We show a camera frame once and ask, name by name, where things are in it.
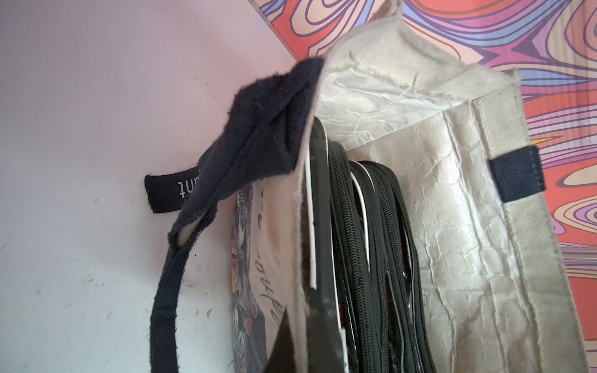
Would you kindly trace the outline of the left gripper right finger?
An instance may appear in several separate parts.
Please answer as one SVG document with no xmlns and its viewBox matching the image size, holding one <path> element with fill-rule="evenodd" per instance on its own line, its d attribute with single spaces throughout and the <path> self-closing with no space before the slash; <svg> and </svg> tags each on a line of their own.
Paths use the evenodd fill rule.
<svg viewBox="0 0 597 373">
<path fill-rule="evenodd" d="M 309 372 L 345 371 L 336 307 L 316 289 L 308 291 L 307 348 Z"/>
</svg>

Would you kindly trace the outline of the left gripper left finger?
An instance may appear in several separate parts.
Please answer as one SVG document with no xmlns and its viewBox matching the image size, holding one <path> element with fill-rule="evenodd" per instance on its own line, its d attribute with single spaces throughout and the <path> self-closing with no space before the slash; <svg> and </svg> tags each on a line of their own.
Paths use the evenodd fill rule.
<svg viewBox="0 0 597 373">
<path fill-rule="evenodd" d="M 297 373 L 292 331 L 285 311 L 264 373 Z"/>
</svg>

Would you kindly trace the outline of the beige canvas tote bag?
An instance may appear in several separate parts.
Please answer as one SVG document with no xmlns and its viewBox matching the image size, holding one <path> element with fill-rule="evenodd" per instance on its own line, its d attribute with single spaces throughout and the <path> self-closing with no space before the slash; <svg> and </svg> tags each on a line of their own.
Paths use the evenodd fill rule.
<svg viewBox="0 0 597 373">
<path fill-rule="evenodd" d="M 433 372 L 587 372 L 519 82 L 409 29 L 398 2 L 322 57 L 243 87 L 197 165 L 147 176 L 175 211 L 149 328 L 154 372 L 177 372 L 177 306 L 191 250 L 236 198 L 234 365 L 264 372 L 285 311 L 309 372 L 305 163 L 314 121 L 351 161 L 398 178 L 418 251 Z"/>
</svg>

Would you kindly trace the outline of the black paddle cases in bag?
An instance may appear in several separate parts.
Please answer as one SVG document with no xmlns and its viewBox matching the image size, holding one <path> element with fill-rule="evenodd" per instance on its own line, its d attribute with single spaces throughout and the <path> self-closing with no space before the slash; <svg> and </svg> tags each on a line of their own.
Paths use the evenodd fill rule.
<svg viewBox="0 0 597 373">
<path fill-rule="evenodd" d="M 433 372 L 418 251 L 398 178 L 351 161 L 314 121 L 303 203 L 306 291 L 336 307 L 344 372 Z"/>
</svg>

